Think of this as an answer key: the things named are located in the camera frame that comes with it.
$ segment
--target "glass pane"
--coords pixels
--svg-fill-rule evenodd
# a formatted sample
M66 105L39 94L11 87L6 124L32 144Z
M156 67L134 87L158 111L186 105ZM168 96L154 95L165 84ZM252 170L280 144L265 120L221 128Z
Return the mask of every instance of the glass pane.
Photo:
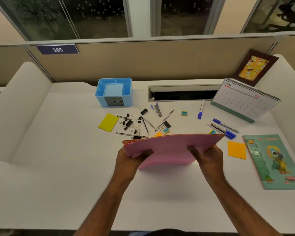
M76 39L58 0L0 0L28 40Z
M63 0L81 39L128 37L122 0Z
M161 36L203 35L213 0L162 0Z
M244 33L295 31L295 0L261 0Z

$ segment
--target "calendar page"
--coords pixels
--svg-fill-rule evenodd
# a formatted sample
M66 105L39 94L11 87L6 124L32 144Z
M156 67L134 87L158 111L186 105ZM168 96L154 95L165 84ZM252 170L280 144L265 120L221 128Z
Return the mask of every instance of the calendar page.
M224 80L212 101L253 120L280 102L276 97L231 79Z

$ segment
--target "person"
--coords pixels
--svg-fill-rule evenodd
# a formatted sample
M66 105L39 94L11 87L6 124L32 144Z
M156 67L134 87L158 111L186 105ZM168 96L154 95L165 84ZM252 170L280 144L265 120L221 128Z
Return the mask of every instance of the person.
M203 155L196 148L187 147L199 163L200 169L240 235L281 235L267 223L227 182L223 170L223 152L217 147L208 149ZM118 151L113 176L90 211L75 236L108 235L116 217L123 194L133 180L139 165L151 154L145 151L130 158L124 149ZM197 235L180 230L164 229L154 232L136 232L131 236Z

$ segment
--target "wooden frame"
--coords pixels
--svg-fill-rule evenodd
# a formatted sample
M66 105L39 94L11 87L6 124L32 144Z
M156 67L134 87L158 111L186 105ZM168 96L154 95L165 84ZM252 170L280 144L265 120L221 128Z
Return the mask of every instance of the wooden frame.
M277 60L276 56L250 49L233 78L254 87Z

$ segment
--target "pen holder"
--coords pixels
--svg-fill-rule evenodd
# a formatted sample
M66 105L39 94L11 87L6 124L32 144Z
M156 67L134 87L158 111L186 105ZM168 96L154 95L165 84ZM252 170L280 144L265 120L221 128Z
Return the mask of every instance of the pen holder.
M100 79L95 96L102 107L129 107L133 103L131 78Z

